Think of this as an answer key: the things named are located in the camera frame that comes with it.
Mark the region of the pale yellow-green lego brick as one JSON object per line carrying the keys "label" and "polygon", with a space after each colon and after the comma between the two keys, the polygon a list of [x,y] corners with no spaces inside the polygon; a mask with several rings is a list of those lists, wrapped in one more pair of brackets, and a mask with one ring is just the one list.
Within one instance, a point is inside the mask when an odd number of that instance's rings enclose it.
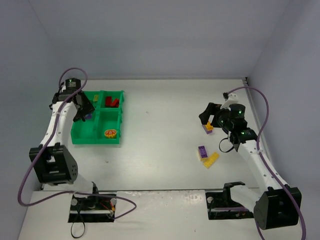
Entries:
{"label": "pale yellow-green lego brick", "polygon": [[96,94],[94,97],[93,97],[93,102],[98,102],[99,100],[99,95]]}

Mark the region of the orange lego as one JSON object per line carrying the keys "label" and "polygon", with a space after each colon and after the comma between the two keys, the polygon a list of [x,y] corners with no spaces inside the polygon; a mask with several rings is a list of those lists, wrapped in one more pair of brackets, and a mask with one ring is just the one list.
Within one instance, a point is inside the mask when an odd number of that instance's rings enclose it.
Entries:
{"label": "orange lego", "polygon": [[214,129],[214,127],[211,125],[211,123],[209,121],[207,122],[207,124],[204,127],[208,132],[210,132]]}

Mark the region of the large red lego brick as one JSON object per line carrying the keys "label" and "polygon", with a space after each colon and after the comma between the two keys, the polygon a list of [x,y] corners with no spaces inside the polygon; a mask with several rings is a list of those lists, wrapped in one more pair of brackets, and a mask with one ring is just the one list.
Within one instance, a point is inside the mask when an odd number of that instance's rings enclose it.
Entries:
{"label": "large red lego brick", "polygon": [[112,97],[111,96],[107,96],[105,98],[105,107],[106,108],[110,108],[111,107],[111,104],[112,104]]}

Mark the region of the small dark red lego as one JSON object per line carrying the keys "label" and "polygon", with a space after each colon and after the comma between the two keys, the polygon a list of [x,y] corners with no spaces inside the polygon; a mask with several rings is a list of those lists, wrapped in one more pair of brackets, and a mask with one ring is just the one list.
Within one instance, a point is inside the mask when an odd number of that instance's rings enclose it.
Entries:
{"label": "small dark red lego", "polygon": [[115,98],[115,99],[111,102],[110,107],[111,107],[111,108],[118,108],[119,105],[120,105],[120,100],[119,100],[118,98]]}

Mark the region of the orange lego brick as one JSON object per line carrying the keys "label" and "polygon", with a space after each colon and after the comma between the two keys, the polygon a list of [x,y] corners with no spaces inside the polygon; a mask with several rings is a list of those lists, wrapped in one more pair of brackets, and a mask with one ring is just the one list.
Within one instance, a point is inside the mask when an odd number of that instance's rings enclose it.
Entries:
{"label": "orange lego brick", "polygon": [[116,129],[107,129],[104,131],[104,136],[107,139],[115,139],[117,137],[117,130]]}

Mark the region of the purple lego brick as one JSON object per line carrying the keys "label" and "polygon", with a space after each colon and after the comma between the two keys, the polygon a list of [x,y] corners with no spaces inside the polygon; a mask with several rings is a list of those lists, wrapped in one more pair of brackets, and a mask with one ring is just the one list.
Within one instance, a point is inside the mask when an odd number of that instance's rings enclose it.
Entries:
{"label": "purple lego brick", "polygon": [[208,155],[204,145],[198,146],[197,151],[198,151],[199,157],[200,155]]}

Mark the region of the small yellow lego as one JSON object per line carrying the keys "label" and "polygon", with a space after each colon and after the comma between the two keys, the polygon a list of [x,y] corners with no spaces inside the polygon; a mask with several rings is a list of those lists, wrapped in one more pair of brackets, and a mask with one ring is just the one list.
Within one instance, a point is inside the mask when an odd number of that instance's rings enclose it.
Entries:
{"label": "small yellow lego", "polygon": [[201,162],[205,162],[205,161],[208,160],[208,156],[207,155],[200,155],[199,159],[200,159]]}

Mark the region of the yellow lego plate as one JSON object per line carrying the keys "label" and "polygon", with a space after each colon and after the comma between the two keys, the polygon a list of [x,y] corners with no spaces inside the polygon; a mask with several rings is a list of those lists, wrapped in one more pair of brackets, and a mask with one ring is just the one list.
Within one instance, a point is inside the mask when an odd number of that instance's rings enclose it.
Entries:
{"label": "yellow lego plate", "polygon": [[217,152],[214,152],[210,157],[207,158],[207,160],[203,162],[203,165],[209,169],[219,159],[219,157],[220,155]]}

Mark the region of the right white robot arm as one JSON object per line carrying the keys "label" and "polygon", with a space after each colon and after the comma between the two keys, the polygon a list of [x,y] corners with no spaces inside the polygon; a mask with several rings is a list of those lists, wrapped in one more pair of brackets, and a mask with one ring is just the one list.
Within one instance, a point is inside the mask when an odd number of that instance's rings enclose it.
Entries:
{"label": "right white robot arm", "polygon": [[258,136],[248,127],[245,110],[245,106],[238,103],[223,108],[210,102],[199,115],[203,124],[213,116],[211,126],[221,128],[228,135],[228,141],[248,164],[258,183],[259,193],[250,190],[242,181],[225,183],[224,201],[248,209],[262,230],[295,226],[299,221],[302,194],[276,174],[267,156],[257,147]]}

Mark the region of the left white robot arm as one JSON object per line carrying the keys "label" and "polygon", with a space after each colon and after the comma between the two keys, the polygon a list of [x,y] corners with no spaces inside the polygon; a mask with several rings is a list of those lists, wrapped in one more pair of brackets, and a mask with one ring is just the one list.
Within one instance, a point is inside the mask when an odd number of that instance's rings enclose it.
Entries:
{"label": "left white robot arm", "polygon": [[77,78],[65,80],[52,99],[50,122],[38,147],[29,150],[30,161],[41,184],[58,186],[73,193],[92,194],[96,185],[79,174],[78,164],[68,150],[73,123],[85,122],[94,106],[81,90],[66,103],[65,99],[81,88]]}

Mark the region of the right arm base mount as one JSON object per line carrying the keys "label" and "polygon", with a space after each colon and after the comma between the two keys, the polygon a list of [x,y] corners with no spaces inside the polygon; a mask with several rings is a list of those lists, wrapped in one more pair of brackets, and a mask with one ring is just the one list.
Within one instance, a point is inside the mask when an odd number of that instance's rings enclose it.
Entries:
{"label": "right arm base mount", "polygon": [[207,216],[210,221],[253,219],[254,215],[240,203],[227,200],[222,191],[205,193]]}

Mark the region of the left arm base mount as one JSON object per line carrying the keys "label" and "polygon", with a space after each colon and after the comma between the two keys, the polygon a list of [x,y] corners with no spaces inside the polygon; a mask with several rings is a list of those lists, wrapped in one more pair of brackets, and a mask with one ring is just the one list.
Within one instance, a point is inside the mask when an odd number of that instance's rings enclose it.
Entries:
{"label": "left arm base mount", "polygon": [[116,194],[110,197],[72,196],[69,208],[69,223],[113,223],[116,211]]}

